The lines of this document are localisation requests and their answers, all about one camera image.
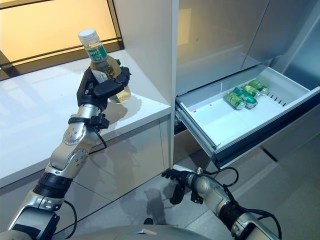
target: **white bottle cap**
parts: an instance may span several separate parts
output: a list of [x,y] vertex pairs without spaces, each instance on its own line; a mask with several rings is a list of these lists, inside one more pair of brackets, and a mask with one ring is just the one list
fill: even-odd
[[82,30],[78,33],[78,37],[83,45],[94,44],[99,41],[99,36],[93,28]]

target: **soda can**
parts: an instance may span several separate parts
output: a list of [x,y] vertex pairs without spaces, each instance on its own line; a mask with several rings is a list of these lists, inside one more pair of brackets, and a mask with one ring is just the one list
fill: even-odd
[[253,80],[249,83],[249,85],[251,87],[254,87],[255,89],[257,89],[258,91],[260,91],[262,94],[267,94],[268,92],[268,88],[263,85],[261,82],[259,82],[258,80]]
[[236,110],[241,110],[246,106],[246,102],[234,92],[229,92],[225,100]]
[[255,99],[257,99],[258,97],[260,97],[261,95],[263,95],[260,91],[258,91],[257,89],[255,89],[253,86],[250,86],[248,84],[243,86],[243,89],[249,93],[252,97],[254,97]]
[[236,87],[232,92],[245,101],[245,106],[248,109],[253,109],[258,104],[257,100],[250,93],[240,87]]

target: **beverage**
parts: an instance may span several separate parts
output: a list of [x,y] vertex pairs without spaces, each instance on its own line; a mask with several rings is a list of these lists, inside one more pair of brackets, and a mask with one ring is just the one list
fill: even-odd
[[257,100],[253,96],[251,96],[250,93],[246,92],[240,87],[236,87],[232,92],[237,94],[240,98],[242,98],[245,101],[245,106],[248,109],[253,109],[258,104]]
[[225,100],[236,110],[241,110],[246,106],[246,102],[234,92],[229,92],[225,96]]
[[262,95],[262,93],[260,91],[258,91],[257,89],[255,89],[253,86],[250,86],[248,84],[243,86],[243,89],[249,93],[252,97],[254,97],[255,99],[260,97]]
[[258,80],[251,81],[249,85],[260,91],[262,94],[266,94],[268,92],[268,88]]
[[[118,62],[109,56],[102,45],[99,36],[94,29],[85,29],[78,33],[78,37],[84,46],[88,56],[91,58],[90,69],[99,83],[114,81],[121,73]],[[109,97],[116,104],[123,104],[131,96],[128,86],[118,94]]]

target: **window sill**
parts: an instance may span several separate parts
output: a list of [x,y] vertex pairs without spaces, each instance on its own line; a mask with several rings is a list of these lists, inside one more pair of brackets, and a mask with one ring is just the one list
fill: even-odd
[[[170,106],[126,50],[110,55],[129,67],[132,97],[110,103],[108,141],[170,114]],[[68,119],[78,110],[76,92],[88,58],[0,82],[0,188],[46,167],[60,144]]]

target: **bottle label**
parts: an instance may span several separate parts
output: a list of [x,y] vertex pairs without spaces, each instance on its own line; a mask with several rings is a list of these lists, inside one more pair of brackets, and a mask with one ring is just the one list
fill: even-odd
[[93,62],[99,62],[102,61],[107,57],[107,52],[104,48],[104,46],[100,46],[99,48],[92,49],[92,50],[86,50],[89,57]]
[[107,75],[102,71],[92,70],[92,73],[100,84],[108,80]]

